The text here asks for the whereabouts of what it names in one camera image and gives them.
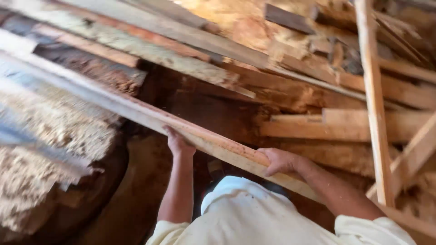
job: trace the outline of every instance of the hand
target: hand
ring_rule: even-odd
[[[301,164],[314,164],[305,157],[276,148],[260,148],[257,151],[265,154],[271,162],[266,169],[265,177],[270,177],[276,173],[285,174],[297,171]]]
[[[186,140],[181,134],[170,126],[164,126],[163,129],[167,132],[168,146],[174,157],[188,156],[192,157],[197,149],[194,146],[186,143]]]

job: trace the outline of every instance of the man's right hand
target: man's right hand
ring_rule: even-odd
[[[270,177],[276,173],[298,172],[301,164],[314,164],[309,159],[276,148],[260,148],[257,151],[265,154],[270,166],[266,169],[265,177]]]

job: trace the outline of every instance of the white shirt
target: white shirt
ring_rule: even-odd
[[[205,196],[201,215],[192,224],[158,222],[146,245],[415,245],[388,218],[340,215],[334,235],[300,215],[286,197],[234,176]]]

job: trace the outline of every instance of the person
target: person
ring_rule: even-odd
[[[307,158],[258,149],[270,160],[266,176],[298,173],[335,215],[335,234],[300,215],[292,202],[245,178],[226,176],[193,213],[195,147],[166,126],[174,157],[157,224],[147,245],[413,245],[415,242],[366,196]]]

